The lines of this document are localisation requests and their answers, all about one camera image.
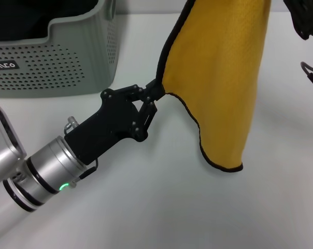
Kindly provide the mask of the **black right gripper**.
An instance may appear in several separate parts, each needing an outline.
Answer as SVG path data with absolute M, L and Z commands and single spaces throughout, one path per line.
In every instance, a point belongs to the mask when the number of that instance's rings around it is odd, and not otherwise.
M 313 37 L 313 0 L 283 0 L 288 8 L 297 34 L 308 40 Z

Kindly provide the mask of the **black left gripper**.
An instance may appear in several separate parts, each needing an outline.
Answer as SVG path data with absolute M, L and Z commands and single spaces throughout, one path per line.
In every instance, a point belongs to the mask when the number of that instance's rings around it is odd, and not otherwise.
M 137 142 L 148 136 L 148 128 L 157 112 L 154 101 L 164 96 L 163 86 L 156 80 L 145 88 L 132 85 L 104 90 L 100 109 L 68 132 L 64 139 L 77 159 L 89 165 L 119 141 L 131 138 Z M 141 100 L 138 110 L 133 102 Z

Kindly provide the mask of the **yellow and green towel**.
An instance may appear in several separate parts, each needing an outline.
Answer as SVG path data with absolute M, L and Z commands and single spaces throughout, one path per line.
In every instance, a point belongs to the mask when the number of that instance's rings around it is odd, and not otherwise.
M 271 0 L 186 0 L 167 38 L 155 82 L 199 130 L 212 167 L 243 169 Z

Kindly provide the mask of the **grey-green perforated storage box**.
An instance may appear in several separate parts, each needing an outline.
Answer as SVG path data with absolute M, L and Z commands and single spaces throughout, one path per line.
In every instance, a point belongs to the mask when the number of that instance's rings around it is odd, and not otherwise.
M 118 63 L 116 0 L 0 0 L 0 98 L 98 93 Z

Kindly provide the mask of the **black brand label sticker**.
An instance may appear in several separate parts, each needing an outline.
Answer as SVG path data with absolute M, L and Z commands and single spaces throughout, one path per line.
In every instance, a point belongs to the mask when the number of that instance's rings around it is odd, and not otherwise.
M 2 71 L 2 70 L 16 70 L 19 68 L 20 67 L 15 60 L 0 61 L 0 71 Z

